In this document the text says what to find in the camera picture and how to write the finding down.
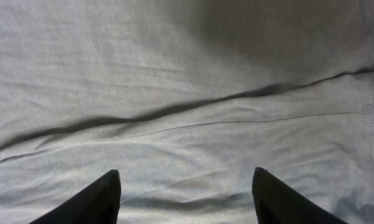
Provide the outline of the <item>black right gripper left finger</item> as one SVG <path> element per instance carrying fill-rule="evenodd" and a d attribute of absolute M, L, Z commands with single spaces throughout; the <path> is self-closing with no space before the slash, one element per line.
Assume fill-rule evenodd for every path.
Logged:
<path fill-rule="evenodd" d="M 30 224 L 116 224 L 120 198 L 119 172 L 113 169 Z"/>

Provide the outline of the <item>light blue t-shirt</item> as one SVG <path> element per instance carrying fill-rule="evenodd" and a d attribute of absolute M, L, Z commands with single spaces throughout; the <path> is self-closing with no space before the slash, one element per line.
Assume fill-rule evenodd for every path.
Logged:
<path fill-rule="evenodd" d="M 0 1 L 0 223 L 111 169 L 119 223 L 256 223 L 257 167 L 374 223 L 374 1 Z"/>

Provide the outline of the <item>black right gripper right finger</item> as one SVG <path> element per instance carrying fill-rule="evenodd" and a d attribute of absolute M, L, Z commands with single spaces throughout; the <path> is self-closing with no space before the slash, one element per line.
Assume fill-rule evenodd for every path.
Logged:
<path fill-rule="evenodd" d="M 347 224 L 262 167 L 255 169 L 252 195 L 259 224 Z"/>

